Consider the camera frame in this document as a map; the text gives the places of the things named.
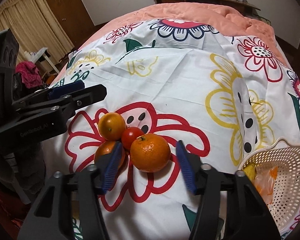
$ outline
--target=brown wooden door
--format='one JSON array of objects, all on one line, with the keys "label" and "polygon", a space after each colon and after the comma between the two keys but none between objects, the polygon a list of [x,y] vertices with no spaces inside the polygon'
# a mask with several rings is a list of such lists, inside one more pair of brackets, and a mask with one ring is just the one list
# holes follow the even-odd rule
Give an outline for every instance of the brown wooden door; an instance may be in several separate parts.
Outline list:
[{"label": "brown wooden door", "polygon": [[95,26],[82,0],[47,0],[47,3],[75,48],[94,33]]}]

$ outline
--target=yellow-orange citrus fruit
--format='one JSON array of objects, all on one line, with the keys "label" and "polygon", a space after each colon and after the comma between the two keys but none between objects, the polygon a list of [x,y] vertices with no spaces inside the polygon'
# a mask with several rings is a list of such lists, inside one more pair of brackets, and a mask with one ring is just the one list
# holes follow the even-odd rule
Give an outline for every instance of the yellow-orange citrus fruit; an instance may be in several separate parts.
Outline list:
[{"label": "yellow-orange citrus fruit", "polygon": [[157,172],[164,168],[171,151],[167,141],[160,135],[147,133],[133,141],[130,158],[133,165],[144,172]]},{"label": "yellow-orange citrus fruit", "polygon": [[[102,143],[96,153],[94,154],[94,163],[97,162],[98,158],[101,156],[101,155],[105,155],[105,154],[108,154],[108,153],[111,153],[114,145],[115,145],[115,141],[106,141],[104,143]],[[121,160],[120,160],[120,163],[119,163],[119,166],[118,166],[118,169],[121,168],[123,162],[124,162],[124,158],[126,157],[126,153],[125,153],[125,150],[124,148],[122,147],[122,153],[121,153]]]},{"label": "yellow-orange citrus fruit", "polygon": [[98,123],[100,135],[108,141],[118,141],[126,129],[126,122],[118,113],[107,113]]}]

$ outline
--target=red cloth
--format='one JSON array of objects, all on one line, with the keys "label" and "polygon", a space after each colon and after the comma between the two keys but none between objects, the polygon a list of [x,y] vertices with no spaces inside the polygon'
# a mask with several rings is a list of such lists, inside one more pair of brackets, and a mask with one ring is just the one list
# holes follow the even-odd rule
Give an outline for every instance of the red cloth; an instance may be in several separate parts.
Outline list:
[{"label": "red cloth", "polygon": [[20,62],[16,66],[16,73],[21,74],[22,82],[28,89],[38,87],[43,84],[39,74],[39,70],[37,69],[35,64],[30,61]]},{"label": "red cloth", "polygon": [[0,223],[12,239],[17,240],[23,220],[30,209],[16,194],[0,187]]}]

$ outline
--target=beige curtain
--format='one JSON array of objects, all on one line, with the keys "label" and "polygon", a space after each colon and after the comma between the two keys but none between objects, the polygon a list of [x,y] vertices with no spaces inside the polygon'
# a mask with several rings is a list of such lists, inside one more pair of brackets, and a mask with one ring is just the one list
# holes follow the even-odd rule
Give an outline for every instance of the beige curtain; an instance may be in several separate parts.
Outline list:
[{"label": "beige curtain", "polygon": [[0,31],[10,28],[19,43],[17,62],[25,61],[24,51],[47,47],[57,63],[74,47],[53,15],[46,0],[8,0],[0,9]]}]

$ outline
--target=basket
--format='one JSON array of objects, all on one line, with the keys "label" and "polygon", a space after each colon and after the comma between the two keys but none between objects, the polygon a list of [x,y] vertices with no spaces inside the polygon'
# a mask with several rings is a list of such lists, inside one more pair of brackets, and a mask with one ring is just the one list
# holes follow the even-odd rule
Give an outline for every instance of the basket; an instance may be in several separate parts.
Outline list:
[{"label": "basket", "polygon": [[[288,147],[274,149],[281,142]],[[239,170],[251,162],[261,171],[278,166],[273,201],[268,208],[279,231],[282,231],[294,221],[300,208],[300,145],[291,145],[284,138],[279,138],[273,145],[249,154]]]}]

